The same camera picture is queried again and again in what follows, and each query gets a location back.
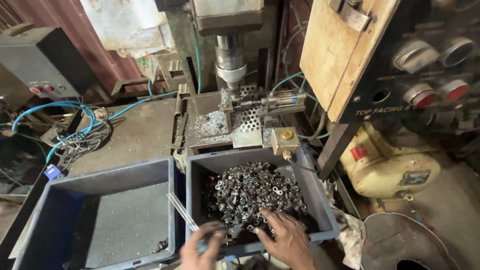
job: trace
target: metal handle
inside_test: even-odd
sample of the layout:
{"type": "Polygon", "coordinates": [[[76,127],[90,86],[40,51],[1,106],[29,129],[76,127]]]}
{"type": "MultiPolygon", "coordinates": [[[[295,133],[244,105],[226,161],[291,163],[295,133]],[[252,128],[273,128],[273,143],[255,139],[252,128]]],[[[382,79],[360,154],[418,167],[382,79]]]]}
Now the metal handle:
{"type": "Polygon", "coordinates": [[[362,3],[362,0],[329,0],[328,5],[340,15],[342,21],[361,32],[367,28],[372,19],[369,15],[364,15],[359,11],[362,3]]]}

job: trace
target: gray electrical box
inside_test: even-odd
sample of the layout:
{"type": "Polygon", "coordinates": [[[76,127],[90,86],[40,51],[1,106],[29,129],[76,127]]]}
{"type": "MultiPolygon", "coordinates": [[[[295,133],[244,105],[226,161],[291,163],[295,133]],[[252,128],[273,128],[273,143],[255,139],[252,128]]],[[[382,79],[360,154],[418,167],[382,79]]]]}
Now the gray electrical box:
{"type": "Polygon", "coordinates": [[[61,28],[0,36],[0,62],[41,98],[80,97],[98,78],[61,28]]]}

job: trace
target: red corrugated sheet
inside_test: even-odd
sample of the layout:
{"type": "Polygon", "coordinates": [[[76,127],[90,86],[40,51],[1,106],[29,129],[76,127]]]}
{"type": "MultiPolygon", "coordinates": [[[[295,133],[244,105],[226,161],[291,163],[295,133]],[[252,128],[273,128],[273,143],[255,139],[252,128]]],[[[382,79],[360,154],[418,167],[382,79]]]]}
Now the red corrugated sheet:
{"type": "MultiPolygon", "coordinates": [[[[3,3],[23,22],[32,22],[36,27],[62,27],[109,92],[119,80],[141,77],[134,58],[122,58],[116,51],[103,49],[79,0],[0,0],[0,5],[3,3]]],[[[136,87],[138,91],[146,90],[146,86],[136,87]]],[[[96,101],[100,101],[99,97],[90,100],[96,101]]]]}

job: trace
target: red push button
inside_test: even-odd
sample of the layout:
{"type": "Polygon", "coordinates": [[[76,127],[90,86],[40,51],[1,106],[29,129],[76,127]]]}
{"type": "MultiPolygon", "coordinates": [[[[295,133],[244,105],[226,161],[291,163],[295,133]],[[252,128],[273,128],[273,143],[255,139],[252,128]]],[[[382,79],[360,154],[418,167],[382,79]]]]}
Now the red push button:
{"type": "Polygon", "coordinates": [[[418,102],[413,101],[413,103],[416,103],[415,108],[420,109],[425,106],[430,105],[434,100],[437,95],[435,93],[426,93],[426,95],[420,94],[415,100],[418,100],[418,102]]]}
{"type": "Polygon", "coordinates": [[[40,95],[40,93],[43,91],[43,88],[39,86],[32,86],[30,87],[30,92],[34,93],[35,95],[40,95]]]}
{"type": "Polygon", "coordinates": [[[447,100],[455,100],[461,96],[463,96],[468,91],[468,86],[459,86],[447,95],[447,100]]]}
{"type": "Polygon", "coordinates": [[[430,105],[436,98],[436,94],[430,85],[421,83],[414,85],[403,95],[403,99],[416,109],[430,105]]]}
{"type": "Polygon", "coordinates": [[[460,98],[468,92],[469,86],[463,80],[457,79],[444,84],[438,90],[440,94],[448,101],[460,98]]]}
{"type": "Polygon", "coordinates": [[[48,92],[53,92],[55,90],[55,88],[51,85],[46,85],[45,90],[48,91],[48,92]]]}

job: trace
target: white cloth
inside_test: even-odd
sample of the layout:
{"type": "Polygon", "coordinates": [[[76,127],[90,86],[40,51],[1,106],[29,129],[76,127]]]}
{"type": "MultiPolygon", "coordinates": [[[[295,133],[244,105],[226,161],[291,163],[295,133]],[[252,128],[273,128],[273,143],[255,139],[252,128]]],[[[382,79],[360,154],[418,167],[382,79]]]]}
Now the white cloth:
{"type": "Polygon", "coordinates": [[[335,239],[343,246],[343,251],[345,252],[343,264],[352,269],[359,270],[361,265],[361,252],[367,236],[365,225],[363,221],[335,207],[333,205],[335,200],[332,196],[333,187],[328,184],[328,181],[324,181],[323,186],[327,199],[330,202],[330,207],[333,210],[333,215],[340,226],[340,235],[335,239]]]}

